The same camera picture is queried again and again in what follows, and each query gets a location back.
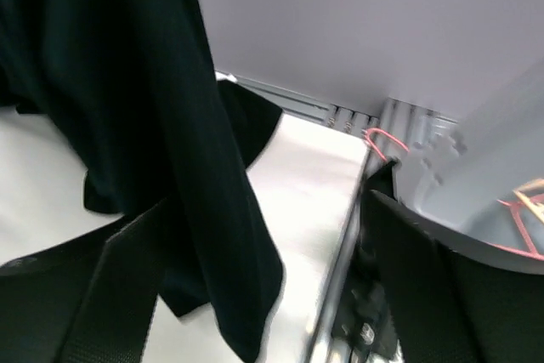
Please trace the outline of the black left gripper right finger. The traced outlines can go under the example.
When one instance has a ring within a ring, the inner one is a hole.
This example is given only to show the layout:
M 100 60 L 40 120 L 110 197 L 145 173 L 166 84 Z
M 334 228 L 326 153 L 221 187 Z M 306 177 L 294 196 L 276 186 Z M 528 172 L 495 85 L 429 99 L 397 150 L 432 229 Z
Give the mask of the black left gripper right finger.
M 436 224 L 394 198 L 396 161 L 361 221 L 406 362 L 541 362 L 543 263 Z

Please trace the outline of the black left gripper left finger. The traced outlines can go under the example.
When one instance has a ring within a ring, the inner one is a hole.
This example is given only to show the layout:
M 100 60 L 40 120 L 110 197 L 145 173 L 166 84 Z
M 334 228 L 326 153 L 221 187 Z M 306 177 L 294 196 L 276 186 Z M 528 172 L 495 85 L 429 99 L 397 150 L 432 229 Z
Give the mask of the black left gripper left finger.
M 168 203 L 1 267 L 3 362 L 139 362 L 165 272 Z

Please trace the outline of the black t shirt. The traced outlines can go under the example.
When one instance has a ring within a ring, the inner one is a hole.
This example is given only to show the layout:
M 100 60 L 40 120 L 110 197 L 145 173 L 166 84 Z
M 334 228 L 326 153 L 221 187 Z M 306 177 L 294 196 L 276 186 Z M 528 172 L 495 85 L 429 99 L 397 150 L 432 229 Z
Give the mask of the black t shirt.
M 65 136 L 88 210 L 134 216 L 171 196 L 161 297 L 179 317 L 212 305 L 257 360 L 284 273 L 247 169 L 282 110 L 216 78 L 199 0 L 1 0 L 1 104 Z

